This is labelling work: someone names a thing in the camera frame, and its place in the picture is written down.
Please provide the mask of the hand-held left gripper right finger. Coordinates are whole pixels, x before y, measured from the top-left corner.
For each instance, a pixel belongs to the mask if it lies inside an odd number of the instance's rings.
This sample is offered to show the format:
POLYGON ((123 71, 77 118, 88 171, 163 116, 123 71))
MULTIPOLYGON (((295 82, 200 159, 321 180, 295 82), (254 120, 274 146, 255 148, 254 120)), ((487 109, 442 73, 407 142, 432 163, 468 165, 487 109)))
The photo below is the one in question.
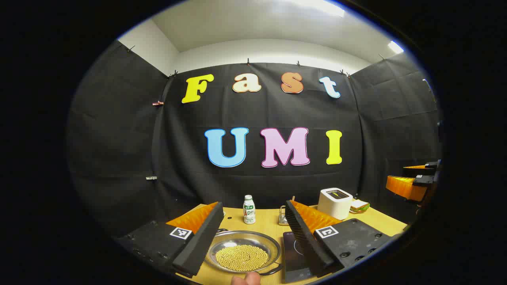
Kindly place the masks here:
POLYGON ((341 221, 294 200, 286 201, 285 216, 317 277, 353 267, 393 239, 356 218, 341 221))

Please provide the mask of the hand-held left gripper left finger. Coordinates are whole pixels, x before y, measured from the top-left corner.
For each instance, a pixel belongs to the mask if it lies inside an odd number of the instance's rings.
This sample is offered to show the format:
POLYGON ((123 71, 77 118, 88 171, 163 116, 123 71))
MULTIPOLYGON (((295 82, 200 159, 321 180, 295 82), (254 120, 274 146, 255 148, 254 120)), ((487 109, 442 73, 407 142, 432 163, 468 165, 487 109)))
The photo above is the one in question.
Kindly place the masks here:
POLYGON ((223 204, 214 202, 170 221, 152 220, 115 241, 164 274, 192 278, 198 274, 223 217, 223 204))

